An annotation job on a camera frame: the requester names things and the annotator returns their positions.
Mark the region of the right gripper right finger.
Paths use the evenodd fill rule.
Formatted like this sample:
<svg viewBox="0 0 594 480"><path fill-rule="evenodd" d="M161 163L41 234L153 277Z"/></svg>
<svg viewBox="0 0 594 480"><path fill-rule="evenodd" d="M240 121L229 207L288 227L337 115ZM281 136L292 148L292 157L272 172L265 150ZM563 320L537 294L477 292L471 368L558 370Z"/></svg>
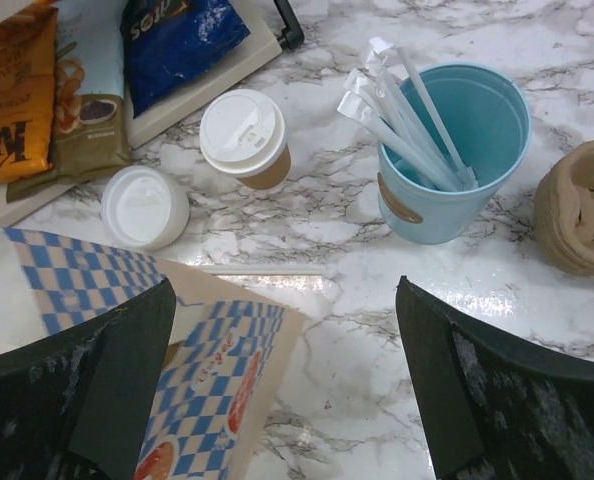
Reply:
<svg viewBox="0 0 594 480"><path fill-rule="evenodd" d="M594 479L594 362L401 278L396 314L438 479Z"/></svg>

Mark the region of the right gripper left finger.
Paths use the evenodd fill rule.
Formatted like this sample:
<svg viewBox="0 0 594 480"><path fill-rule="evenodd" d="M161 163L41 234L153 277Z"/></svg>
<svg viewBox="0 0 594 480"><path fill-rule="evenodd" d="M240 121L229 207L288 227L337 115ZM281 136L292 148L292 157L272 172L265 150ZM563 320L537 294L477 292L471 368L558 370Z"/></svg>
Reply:
<svg viewBox="0 0 594 480"><path fill-rule="evenodd" d="M163 280L0 354L0 479L132 478L175 309Z"/></svg>

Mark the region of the checkered paper bag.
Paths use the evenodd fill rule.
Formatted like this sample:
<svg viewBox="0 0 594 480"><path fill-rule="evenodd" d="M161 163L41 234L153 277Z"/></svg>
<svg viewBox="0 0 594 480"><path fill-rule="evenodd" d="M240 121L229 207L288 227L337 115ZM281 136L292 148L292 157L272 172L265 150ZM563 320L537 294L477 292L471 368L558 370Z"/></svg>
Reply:
<svg viewBox="0 0 594 480"><path fill-rule="evenodd" d="M303 316L192 267L48 232L0 231L0 354L168 280L176 309L134 475L240 479Z"/></svg>

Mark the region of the white plastic cup lid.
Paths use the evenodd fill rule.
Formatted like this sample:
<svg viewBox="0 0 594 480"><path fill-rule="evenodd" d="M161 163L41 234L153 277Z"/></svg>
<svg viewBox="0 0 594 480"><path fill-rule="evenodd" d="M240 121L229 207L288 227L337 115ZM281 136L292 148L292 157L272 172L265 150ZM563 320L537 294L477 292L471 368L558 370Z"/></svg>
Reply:
<svg viewBox="0 0 594 480"><path fill-rule="evenodd" d="M102 195L102 220L121 245L158 250L173 243L190 216L188 197L172 177L145 166L112 176Z"/></svg>

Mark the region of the brown paper cup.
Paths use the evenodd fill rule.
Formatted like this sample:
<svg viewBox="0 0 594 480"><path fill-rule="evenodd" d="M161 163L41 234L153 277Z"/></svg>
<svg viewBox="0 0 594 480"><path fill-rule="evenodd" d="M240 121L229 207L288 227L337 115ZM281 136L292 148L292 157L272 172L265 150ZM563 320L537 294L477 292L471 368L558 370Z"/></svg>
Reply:
<svg viewBox="0 0 594 480"><path fill-rule="evenodd" d="M269 190L282 183L288 176L291 167L291 154L286 146L276 161L266 170L250 177L240 178L239 181L254 190Z"/></svg>

